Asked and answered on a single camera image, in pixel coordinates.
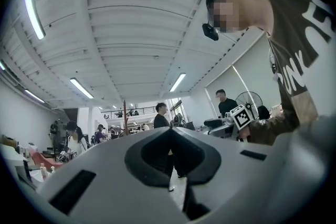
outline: fluorescent light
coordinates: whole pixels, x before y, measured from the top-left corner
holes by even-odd
[[[34,5],[34,0],[24,0],[24,1],[25,1],[25,5],[26,5],[26,9],[27,9],[30,22],[33,26],[36,36],[38,39],[43,39],[46,33],[44,32],[41,22],[37,16],[36,8]]]
[[[185,73],[180,74],[179,78],[176,80],[172,88],[170,89],[170,92],[173,92],[176,90],[177,86],[181,83],[181,81],[184,79]]]
[[[30,94],[32,97],[34,97],[35,99],[37,99],[41,103],[45,103],[45,101],[43,101],[42,99],[40,99],[39,97],[37,97],[36,95],[34,95],[33,93],[31,93],[30,91],[25,90],[25,92],[28,93],[28,94]]]
[[[93,96],[78,82],[76,78],[70,79],[71,83],[77,87],[82,93],[84,93],[88,98],[93,99]]]
[[[0,62],[0,67],[1,67],[2,70],[6,69],[5,66],[1,62]]]

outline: black fan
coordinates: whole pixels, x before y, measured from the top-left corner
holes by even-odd
[[[258,117],[258,107],[263,105],[263,102],[258,94],[255,92],[243,92],[236,98],[236,102],[238,105],[242,104],[248,111],[251,112],[253,119]]]

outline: floor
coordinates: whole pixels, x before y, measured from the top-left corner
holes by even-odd
[[[172,177],[170,179],[170,185],[174,187],[174,191],[170,192],[170,195],[181,211],[183,209],[186,184],[187,184],[187,178],[186,177],[178,178],[177,172],[174,169]]]

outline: white ceiling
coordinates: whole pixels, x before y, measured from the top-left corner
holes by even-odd
[[[23,0],[13,0],[0,58],[22,89],[52,108],[121,106],[188,94],[243,33],[203,35],[205,0],[35,0],[46,36],[38,40]],[[180,73],[187,76],[169,89]],[[94,95],[88,100],[70,82]]]

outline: black t-shirt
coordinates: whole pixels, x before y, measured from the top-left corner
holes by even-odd
[[[94,134],[94,139],[95,139],[96,144],[100,143],[101,138],[103,138],[103,134],[101,132],[98,131]]]
[[[165,126],[169,126],[167,119],[160,114],[156,115],[154,119],[154,128],[160,128]]]
[[[50,126],[50,132],[52,134],[57,134],[57,131],[58,131],[58,125],[56,125],[55,123],[53,123],[51,126]]]
[[[224,102],[220,102],[218,105],[219,111],[223,117],[225,117],[226,112],[230,112],[230,110],[236,108],[238,106],[235,100],[227,98]]]

